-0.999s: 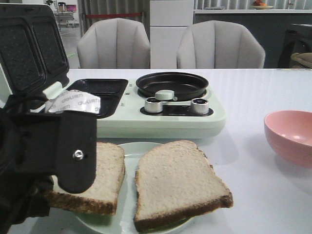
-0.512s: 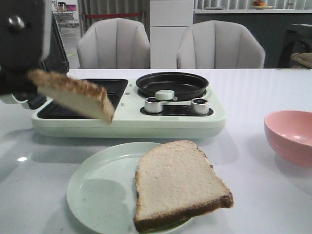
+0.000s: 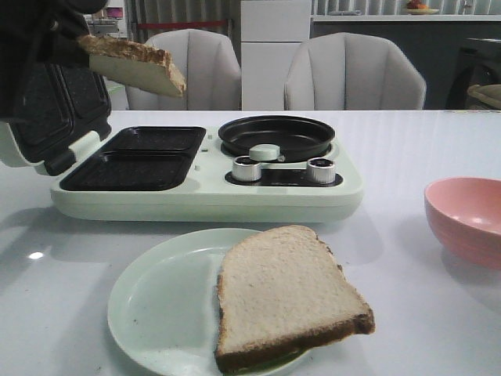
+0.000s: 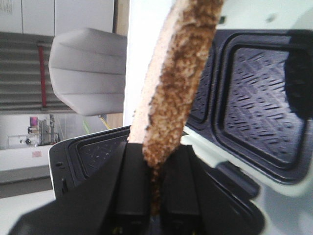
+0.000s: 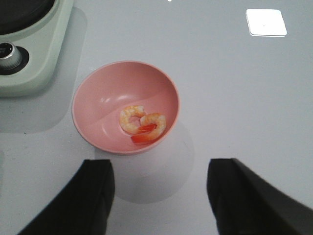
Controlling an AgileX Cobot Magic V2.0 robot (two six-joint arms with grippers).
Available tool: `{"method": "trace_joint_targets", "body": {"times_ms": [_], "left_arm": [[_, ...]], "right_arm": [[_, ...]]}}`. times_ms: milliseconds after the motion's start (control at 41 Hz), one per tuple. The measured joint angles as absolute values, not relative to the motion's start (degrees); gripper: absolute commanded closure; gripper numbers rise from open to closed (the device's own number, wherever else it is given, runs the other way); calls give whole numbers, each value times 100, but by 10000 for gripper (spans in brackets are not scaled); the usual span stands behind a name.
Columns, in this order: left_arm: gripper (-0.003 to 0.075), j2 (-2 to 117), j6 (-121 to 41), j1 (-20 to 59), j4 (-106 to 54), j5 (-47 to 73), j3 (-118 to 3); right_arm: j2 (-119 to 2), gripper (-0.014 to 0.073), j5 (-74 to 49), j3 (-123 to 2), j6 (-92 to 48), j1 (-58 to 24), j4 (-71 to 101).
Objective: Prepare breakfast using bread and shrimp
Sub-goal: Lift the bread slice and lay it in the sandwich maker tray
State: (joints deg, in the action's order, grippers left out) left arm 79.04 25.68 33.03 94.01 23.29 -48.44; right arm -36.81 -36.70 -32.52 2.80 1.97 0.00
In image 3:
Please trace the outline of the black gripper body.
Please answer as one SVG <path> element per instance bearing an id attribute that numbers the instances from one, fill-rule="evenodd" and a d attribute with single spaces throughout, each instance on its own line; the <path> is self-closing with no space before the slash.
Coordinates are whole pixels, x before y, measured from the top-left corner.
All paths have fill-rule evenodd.
<path id="1" fill-rule="evenodd" d="M 77 40 L 89 34 L 85 14 L 105 1 L 1 2 L 1 119 L 16 116 L 36 63 L 87 67 L 89 55 Z"/>

